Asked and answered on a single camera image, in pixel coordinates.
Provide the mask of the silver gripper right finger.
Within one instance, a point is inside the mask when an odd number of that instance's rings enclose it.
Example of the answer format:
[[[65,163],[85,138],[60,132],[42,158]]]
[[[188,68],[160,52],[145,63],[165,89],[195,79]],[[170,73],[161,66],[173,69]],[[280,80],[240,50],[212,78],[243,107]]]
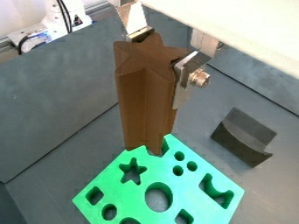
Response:
[[[172,64],[176,77],[172,96],[173,109],[177,109],[188,100],[195,87],[205,88],[209,84],[211,76],[204,69],[215,56],[219,43],[220,42],[203,31],[192,30],[191,46],[195,50],[188,52],[187,55]]]

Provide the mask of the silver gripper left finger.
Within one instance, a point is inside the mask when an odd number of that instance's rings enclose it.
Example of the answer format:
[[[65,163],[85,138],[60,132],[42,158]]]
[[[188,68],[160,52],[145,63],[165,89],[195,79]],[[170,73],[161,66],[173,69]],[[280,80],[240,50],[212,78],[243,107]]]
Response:
[[[154,28],[146,24],[141,3],[136,0],[121,2],[116,7],[116,12],[125,28],[125,40],[141,43],[154,32]]]

